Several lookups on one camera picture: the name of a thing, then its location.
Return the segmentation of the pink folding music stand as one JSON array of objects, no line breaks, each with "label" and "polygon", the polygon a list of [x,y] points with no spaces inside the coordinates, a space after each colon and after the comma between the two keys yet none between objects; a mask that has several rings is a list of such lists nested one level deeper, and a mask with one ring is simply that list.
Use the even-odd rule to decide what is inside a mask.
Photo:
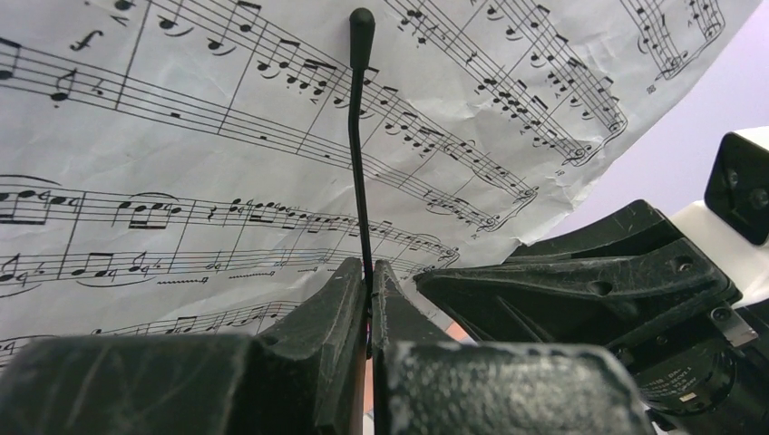
[{"label": "pink folding music stand", "polygon": [[365,70],[369,67],[375,38],[375,17],[366,7],[349,15],[349,64],[352,69],[348,139],[353,168],[355,201],[359,219],[365,293],[368,301],[367,352],[372,361],[373,410],[376,434],[405,434],[398,425],[402,404],[394,389],[396,357],[418,343],[450,342],[452,338],[429,320],[406,296],[389,262],[373,259],[365,193],[365,174],[360,134]]}]

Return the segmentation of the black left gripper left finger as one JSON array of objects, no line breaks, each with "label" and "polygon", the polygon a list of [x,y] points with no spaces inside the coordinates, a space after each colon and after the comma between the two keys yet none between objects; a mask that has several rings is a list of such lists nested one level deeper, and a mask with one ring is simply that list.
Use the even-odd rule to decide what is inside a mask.
[{"label": "black left gripper left finger", "polygon": [[358,434],[367,292],[349,257],[255,336],[70,336],[1,379],[4,434]]}]

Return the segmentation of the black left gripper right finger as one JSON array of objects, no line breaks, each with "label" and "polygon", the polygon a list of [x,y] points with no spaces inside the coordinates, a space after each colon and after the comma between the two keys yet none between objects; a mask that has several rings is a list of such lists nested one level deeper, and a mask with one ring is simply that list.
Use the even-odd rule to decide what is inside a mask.
[{"label": "black left gripper right finger", "polygon": [[629,373],[594,345],[463,344],[375,263],[371,325],[378,434],[650,434]]}]

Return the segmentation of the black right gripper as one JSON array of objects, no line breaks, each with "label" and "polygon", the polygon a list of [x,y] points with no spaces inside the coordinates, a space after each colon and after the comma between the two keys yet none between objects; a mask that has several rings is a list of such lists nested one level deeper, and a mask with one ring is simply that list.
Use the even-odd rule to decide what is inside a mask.
[{"label": "black right gripper", "polygon": [[418,292],[475,340],[614,349],[662,431],[768,431],[768,296],[636,200],[501,264],[433,270]]}]

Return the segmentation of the sheet music page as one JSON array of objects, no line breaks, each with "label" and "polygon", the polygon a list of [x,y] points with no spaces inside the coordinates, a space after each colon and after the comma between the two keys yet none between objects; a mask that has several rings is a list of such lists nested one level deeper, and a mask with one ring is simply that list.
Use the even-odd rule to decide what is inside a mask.
[{"label": "sheet music page", "polygon": [[[1,364],[255,334],[360,253],[356,1],[1,4]],[[404,283],[544,238],[757,1],[367,1],[373,254]]]}]

